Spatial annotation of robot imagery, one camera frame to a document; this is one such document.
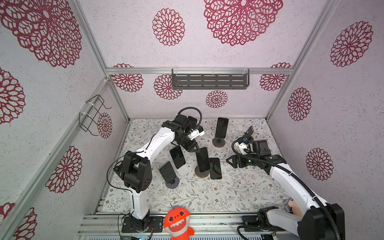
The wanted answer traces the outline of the black stand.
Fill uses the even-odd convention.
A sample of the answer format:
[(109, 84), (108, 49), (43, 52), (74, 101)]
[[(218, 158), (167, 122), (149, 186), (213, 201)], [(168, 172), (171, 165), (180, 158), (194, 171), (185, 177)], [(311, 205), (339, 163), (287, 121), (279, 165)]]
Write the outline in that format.
[(253, 139), (252, 135), (254, 133), (254, 128), (253, 126), (250, 126), (247, 131), (244, 133), (243, 135), (243, 138), (246, 138), (246, 139)]

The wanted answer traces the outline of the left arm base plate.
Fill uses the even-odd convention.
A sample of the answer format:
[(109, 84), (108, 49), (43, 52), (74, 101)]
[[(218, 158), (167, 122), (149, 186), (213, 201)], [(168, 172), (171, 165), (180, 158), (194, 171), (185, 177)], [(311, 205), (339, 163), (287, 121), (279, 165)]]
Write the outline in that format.
[(131, 215), (123, 217), (122, 233), (161, 233), (163, 231), (164, 217), (147, 215), (138, 220)]

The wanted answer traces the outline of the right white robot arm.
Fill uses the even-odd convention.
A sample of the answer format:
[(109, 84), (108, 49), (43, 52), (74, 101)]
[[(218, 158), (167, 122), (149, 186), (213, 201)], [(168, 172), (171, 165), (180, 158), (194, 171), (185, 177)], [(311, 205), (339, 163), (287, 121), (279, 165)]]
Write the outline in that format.
[(345, 213), (338, 204), (330, 204), (305, 184), (280, 155), (272, 155), (265, 140), (235, 140), (233, 156), (227, 159), (233, 168), (258, 166), (276, 180), (289, 194), (298, 210), (265, 207), (258, 211), (254, 223), (244, 222), (238, 230), (287, 231), (301, 240), (344, 240)]

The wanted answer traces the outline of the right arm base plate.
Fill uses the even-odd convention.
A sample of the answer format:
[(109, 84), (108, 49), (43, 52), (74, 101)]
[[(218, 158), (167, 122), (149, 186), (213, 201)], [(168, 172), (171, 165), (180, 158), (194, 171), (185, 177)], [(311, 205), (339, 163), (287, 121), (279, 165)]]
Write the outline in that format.
[(259, 220), (258, 215), (244, 215), (242, 216), (242, 221), (246, 232), (269, 230), (268, 227)]

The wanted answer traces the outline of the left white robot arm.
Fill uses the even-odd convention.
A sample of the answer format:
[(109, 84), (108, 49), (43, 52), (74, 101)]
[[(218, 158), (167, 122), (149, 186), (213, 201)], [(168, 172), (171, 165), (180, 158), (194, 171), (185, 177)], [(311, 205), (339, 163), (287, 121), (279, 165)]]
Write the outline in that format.
[(148, 143), (136, 151), (127, 151), (120, 157), (121, 161), (116, 159), (116, 163), (111, 164), (113, 171), (124, 182), (124, 190), (132, 195), (133, 212), (126, 219), (133, 232), (144, 232), (150, 226), (147, 188), (153, 178), (151, 164), (173, 141), (189, 153), (200, 152), (196, 137), (204, 134), (200, 127), (202, 120), (203, 115), (198, 108), (183, 108), (173, 121), (165, 121)]

